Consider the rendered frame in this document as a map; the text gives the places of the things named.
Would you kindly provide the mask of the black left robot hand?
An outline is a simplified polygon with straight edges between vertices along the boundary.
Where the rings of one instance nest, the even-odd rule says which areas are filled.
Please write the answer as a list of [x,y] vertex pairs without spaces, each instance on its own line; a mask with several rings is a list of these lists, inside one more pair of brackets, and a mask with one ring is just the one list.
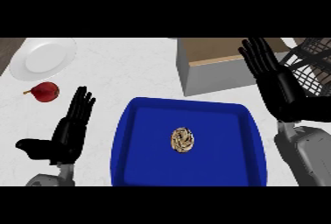
[[97,98],[86,87],[79,87],[67,116],[60,120],[51,140],[21,139],[15,147],[35,160],[51,161],[52,165],[73,165],[82,155],[89,118]]

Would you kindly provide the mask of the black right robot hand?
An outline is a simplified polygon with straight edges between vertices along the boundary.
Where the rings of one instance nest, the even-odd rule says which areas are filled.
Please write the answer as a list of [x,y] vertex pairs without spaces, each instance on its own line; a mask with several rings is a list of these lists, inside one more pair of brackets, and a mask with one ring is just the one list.
[[331,123],[331,96],[308,97],[287,66],[277,60],[264,38],[249,38],[239,48],[275,119],[286,123]]

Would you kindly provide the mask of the brown cupcake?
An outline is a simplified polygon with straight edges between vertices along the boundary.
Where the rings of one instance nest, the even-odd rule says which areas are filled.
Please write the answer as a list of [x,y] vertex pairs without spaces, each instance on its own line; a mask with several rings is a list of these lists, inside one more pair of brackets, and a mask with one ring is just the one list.
[[171,147],[179,152],[187,153],[194,146],[194,135],[188,128],[178,128],[171,135]]

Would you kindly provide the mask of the blue tray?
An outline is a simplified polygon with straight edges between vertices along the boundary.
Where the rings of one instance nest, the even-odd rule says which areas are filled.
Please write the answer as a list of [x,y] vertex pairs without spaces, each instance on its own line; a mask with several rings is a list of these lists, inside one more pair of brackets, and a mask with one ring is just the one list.
[[247,107],[134,98],[110,170],[114,186],[265,186],[265,147]]

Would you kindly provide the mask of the red apple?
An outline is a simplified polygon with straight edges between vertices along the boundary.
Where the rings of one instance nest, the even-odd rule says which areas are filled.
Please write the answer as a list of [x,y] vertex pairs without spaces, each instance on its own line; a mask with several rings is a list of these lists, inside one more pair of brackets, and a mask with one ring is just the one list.
[[52,102],[60,96],[60,87],[54,82],[36,85],[24,94],[32,94],[41,102]]

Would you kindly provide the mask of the grey box with wooden top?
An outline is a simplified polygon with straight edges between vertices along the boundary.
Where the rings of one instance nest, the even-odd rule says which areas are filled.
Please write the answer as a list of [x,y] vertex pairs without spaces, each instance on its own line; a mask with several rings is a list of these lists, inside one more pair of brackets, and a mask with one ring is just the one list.
[[255,84],[239,52],[244,38],[178,38],[176,67],[185,96]]

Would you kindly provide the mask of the white plate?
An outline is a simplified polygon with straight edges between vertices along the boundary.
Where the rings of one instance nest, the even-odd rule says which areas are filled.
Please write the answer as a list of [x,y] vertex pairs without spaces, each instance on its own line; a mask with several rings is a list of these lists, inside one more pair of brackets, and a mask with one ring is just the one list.
[[42,81],[72,64],[79,51],[73,38],[30,38],[10,63],[10,71],[20,81]]

